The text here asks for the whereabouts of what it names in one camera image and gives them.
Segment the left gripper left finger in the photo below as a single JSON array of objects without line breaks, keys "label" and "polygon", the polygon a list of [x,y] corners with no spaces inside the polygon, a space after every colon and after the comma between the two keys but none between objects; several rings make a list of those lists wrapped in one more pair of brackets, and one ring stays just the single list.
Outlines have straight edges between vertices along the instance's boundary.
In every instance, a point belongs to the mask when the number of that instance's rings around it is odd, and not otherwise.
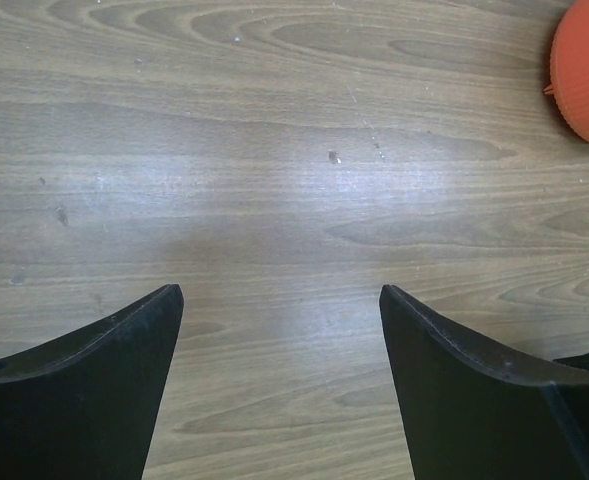
[{"label": "left gripper left finger", "polygon": [[0,358],[0,479],[139,479],[183,315],[165,285]]}]

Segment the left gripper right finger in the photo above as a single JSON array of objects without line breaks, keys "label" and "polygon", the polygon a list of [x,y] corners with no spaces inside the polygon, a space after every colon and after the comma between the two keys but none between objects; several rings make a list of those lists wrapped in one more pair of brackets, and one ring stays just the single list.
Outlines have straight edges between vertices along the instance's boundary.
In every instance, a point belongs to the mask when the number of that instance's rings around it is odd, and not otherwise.
[{"label": "left gripper right finger", "polygon": [[545,360],[400,288],[383,335],[418,479],[589,479],[589,353]]}]

